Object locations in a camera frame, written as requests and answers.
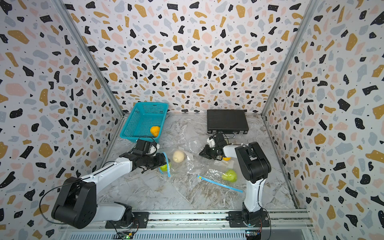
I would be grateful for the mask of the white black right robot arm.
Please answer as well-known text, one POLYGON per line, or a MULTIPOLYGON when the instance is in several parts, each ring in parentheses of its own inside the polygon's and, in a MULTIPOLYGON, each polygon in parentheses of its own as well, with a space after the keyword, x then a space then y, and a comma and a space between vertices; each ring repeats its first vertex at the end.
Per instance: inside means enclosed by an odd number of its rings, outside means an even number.
POLYGON ((229 212, 230 227, 268 227, 270 217, 262 207, 262 193, 265 180, 272 171, 271 164, 259 143, 231 145, 223 133, 217 133, 207 139, 207 144, 199 153, 209 160, 236 160, 245 180, 246 196, 242 210, 229 212))

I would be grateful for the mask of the beige fruit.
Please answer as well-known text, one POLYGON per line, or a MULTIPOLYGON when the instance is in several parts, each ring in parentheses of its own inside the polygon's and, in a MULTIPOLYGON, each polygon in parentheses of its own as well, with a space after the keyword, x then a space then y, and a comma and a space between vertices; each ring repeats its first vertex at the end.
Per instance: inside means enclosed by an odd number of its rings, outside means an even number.
POLYGON ((173 153, 173 157, 172 157, 172 160, 175 162, 175 163, 181 163, 185 160, 186 158, 186 154, 184 151, 181 151, 181 150, 176 150, 174 151, 173 153))

